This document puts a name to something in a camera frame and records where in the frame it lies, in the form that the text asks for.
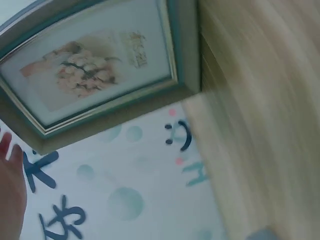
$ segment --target white picture mat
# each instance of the white picture mat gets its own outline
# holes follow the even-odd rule
[[[111,2],[110,0],[102,3],[99,7],[87,9],[85,13],[80,13],[68,23],[52,28],[48,34],[23,47],[0,66],[3,77],[13,91],[43,125],[50,125],[133,88],[171,75],[157,1],[118,0],[113,1],[114,3],[119,2],[118,4],[113,4],[108,8]],[[113,86],[59,110],[48,111],[38,94],[22,76],[20,69],[70,41],[101,29],[143,32],[147,39],[145,48],[148,51],[148,67],[141,71],[129,72],[132,74],[132,79],[123,85]],[[63,95],[61,93],[61,96],[57,97],[57,101],[63,99]]]

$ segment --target finger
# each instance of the finger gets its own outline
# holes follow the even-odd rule
[[[0,159],[2,160],[6,159],[9,146],[11,143],[11,139],[12,139],[12,135],[9,132],[6,132],[2,137],[2,140],[0,142]]]
[[[22,170],[23,160],[24,156],[22,149],[18,144],[15,144],[12,148],[11,156],[8,163],[13,165],[18,170]]]

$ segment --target human hand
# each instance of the human hand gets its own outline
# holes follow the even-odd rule
[[[9,160],[6,160],[11,140],[12,135],[6,132],[0,142],[1,240],[19,239],[27,206],[23,152],[19,145],[14,145]]]

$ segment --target blue character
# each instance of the blue character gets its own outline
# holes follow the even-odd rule
[[[176,136],[176,131],[180,127],[184,128],[186,137]],[[165,141],[167,145],[171,145],[174,141],[176,141],[178,143],[183,143],[183,146],[180,148],[181,152],[184,152],[189,148],[192,142],[192,134],[186,121],[179,120],[173,126],[171,124],[166,124],[164,128],[167,130],[171,130],[171,137]]]
[[[67,197],[66,195],[62,196],[61,199],[61,205],[62,209],[60,210],[56,205],[53,205],[52,208],[56,214],[56,217],[54,217],[51,221],[49,221],[47,224],[45,224],[44,218],[41,214],[39,214],[39,219],[42,225],[43,229],[43,234],[44,234],[44,240],[47,240],[48,238],[53,239],[53,240],[67,240],[69,237],[69,231],[71,231],[78,239],[83,239],[83,235],[81,232],[74,227],[74,225],[79,226],[83,224],[86,221],[86,213],[85,211],[78,206],[74,206],[71,208],[67,208]],[[67,224],[65,221],[65,217],[69,215],[79,215],[79,219],[75,220],[73,224]],[[51,227],[55,223],[60,223],[64,234],[60,235],[57,233],[54,233],[52,231],[46,230],[46,228]]]
[[[205,180],[209,179],[208,176],[206,174],[204,174],[204,170],[205,170],[205,165],[202,162],[195,162],[192,165],[186,166],[182,172],[193,172],[193,171],[198,171],[198,177],[195,179],[192,179],[191,181],[189,181],[186,186],[187,187],[192,187],[196,184],[200,184],[202,182],[204,182]]]
[[[41,182],[46,184],[49,188],[55,189],[57,187],[56,181],[45,174],[41,168],[53,163],[58,160],[59,154],[57,151],[54,151],[44,157],[42,157],[39,161],[35,163],[31,163],[28,160],[28,156],[25,152],[23,152],[23,167],[26,178],[28,180],[29,186],[31,188],[32,193],[36,192],[36,185],[34,181],[34,176],[39,179]]]

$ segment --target gold frame trim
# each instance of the gold frame trim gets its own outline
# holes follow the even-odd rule
[[[100,8],[101,5],[112,5],[112,4],[118,4],[119,2],[126,2],[126,1],[134,1],[134,0],[109,0],[104,1],[98,4],[95,4],[91,7],[88,7],[86,9],[83,9],[77,13],[74,13],[64,19],[61,19],[60,21],[50,25],[46,29],[40,31],[39,33],[35,34],[33,37],[29,38],[27,41],[21,43],[19,46],[11,50],[7,55],[5,55],[2,59],[0,59],[0,65],[5,62],[8,58],[10,58],[14,53],[19,51],[21,48],[27,46],[28,44],[32,43],[36,38],[41,37],[41,35],[46,34],[49,32],[52,28],[55,28],[58,25],[63,24],[65,21],[69,21],[70,19],[76,17],[79,14],[82,14],[85,11],[94,11],[97,8]],[[8,84],[0,78],[0,87],[6,92],[6,94],[9,96],[11,101],[17,106],[17,108],[25,115],[25,117],[34,125],[34,127],[37,128],[37,130],[44,136],[54,133],[55,131],[61,130],[69,125],[75,124],[78,121],[84,120],[86,118],[89,118],[93,115],[97,115],[99,113],[102,113],[104,111],[110,110],[112,108],[115,108],[118,105],[126,104],[134,99],[146,96],[148,94],[156,93],[160,91],[161,89],[169,88],[174,85],[178,84],[178,74],[177,74],[177,64],[175,59],[175,52],[174,52],[174,43],[172,38],[172,31],[170,26],[170,18],[169,18],[169,12],[168,12],[168,3],[167,0],[159,0],[159,11],[161,16],[161,23],[163,26],[163,34],[165,36],[165,42],[166,42],[166,51],[168,53],[169,58],[169,65],[170,65],[170,71],[172,79],[168,79],[166,82],[160,82],[155,83],[154,85],[148,86],[148,87],[142,87],[141,89],[138,89],[136,91],[133,91],[129,94],[126,94],[124,96],[121,96],[119,98],[116,98],[110,102],[107,102],[105,104],[102,104],[100,106],[97,106],[95,108],[92,108],[82,114],[79,114],[73,118],[70,118],[68,120],[65,120],[63,122],[60,122],[56,124],[55,126],[44,128],[39,121],[35,119],[35,117],[31,114],[30,111],[27,110],[27,108],[24,106],[24,104],[17,98],[15,93],[10,90],[10,87]]]

